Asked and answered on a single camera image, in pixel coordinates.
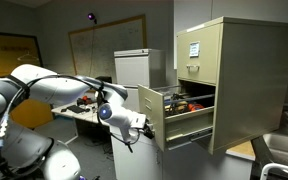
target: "whiteboard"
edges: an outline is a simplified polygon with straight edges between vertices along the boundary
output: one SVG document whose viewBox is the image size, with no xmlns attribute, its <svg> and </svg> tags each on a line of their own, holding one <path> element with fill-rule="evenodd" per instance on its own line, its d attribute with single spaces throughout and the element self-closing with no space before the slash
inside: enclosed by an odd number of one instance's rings
<svg viewBox="0 0 288 180">
<path fill-rule="evenodd" d="M 76 75 L 110 76 L 116 83 L 114 51 L 146 48 L 145 16 L 69 32 Z"/>
</svg>

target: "drawer handle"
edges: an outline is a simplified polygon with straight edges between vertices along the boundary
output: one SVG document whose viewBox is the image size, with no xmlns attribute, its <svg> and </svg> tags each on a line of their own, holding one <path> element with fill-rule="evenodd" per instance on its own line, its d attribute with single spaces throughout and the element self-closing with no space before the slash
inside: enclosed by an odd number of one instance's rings
<svg viewBox="0 0 288 180">
<path fill-rule="evenodd" d="M 191 68 L 196 68 L 196 70 L 198 71 L 200 69 L 200 66 L 196 64 L 186 64 L 186 68 L 189 71 L 191 70 Z"/>
<path fill-rule="evenodd" d="M 202 138 L 211 136 L 211 135 L 212 135 L 212 133 L 210 133 L 210 134 L 204 134 L 204 135 L 196 136 L 196 137 L 191 137 L 191 138 L 190 138 L 190 141 L 193 142 L 193 141 L 196 141 L 196 140 L 199 140 L 199 139 L 202 139 Z"/>
<path fill-rule="evenodd" d="M 150 111 L 152 111 L 152 108 L 149 107 L 148 105 L 145 105 L 145 107 L 146 107 L 147 109 L 149 109 Z"/>
</svg>

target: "ceiling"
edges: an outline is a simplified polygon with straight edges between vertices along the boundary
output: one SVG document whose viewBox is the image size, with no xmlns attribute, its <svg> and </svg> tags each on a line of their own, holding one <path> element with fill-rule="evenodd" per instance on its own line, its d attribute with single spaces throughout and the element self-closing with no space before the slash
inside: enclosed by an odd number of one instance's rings
<svg viewBox="0 0 288 180">
<path fill-rule="evenodd" d="M 43 4 L 50 2 L 51 0 L 5 0 L 5 1 L 30 8 L 37 8 Z"/>
</svg>

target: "white cabinet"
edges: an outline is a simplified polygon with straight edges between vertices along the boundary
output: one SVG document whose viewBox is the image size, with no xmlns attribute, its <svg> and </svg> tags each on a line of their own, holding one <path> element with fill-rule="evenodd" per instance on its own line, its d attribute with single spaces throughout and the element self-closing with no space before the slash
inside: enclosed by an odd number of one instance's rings
<svg viewBox="0 0 288 180">
<path fill-rule="evenodd" d="M 191 143 L 163 153 L 163 180 L 249 180 L 252 163 L 226 153 L 211 155 Z"/>
<path fill-rule="evenodd" d="M 139 111 L 137 85 L 161 87 L 165 85 L 165 52 L 156 49 L 116 51 L 117 84 L 127 88 L 128 98 L 123 106 Z"/>
<path fill-rule="evenodd" d="M 118 128 L 111 126 L 110 131 L 122 138 Z M 113 137 L 112 146 L 117 180 L 162 180 L 162 153 L 154 140 L 142 134 L 139 141 L 131 145 L 133 153 Z"/>
</svg>

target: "floor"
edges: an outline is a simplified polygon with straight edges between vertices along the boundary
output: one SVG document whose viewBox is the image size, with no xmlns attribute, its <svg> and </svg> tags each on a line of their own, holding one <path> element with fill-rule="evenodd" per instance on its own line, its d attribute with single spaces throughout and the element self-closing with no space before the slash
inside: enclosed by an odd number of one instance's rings
<svg viewBox="0 0 288 180">
<path fill-rule="evenodd" d="M 54 121 L 35 129 L 38 133 L 67 142 L 76 134 L 79 136 L 68 143 L 71 151 L 78 158 L 82 176 L 87 180 L 116 180 L 113 150 L 108 128 L 101 128 L 85 121 L 76 121 L 58 116 Z"/>
</svg>

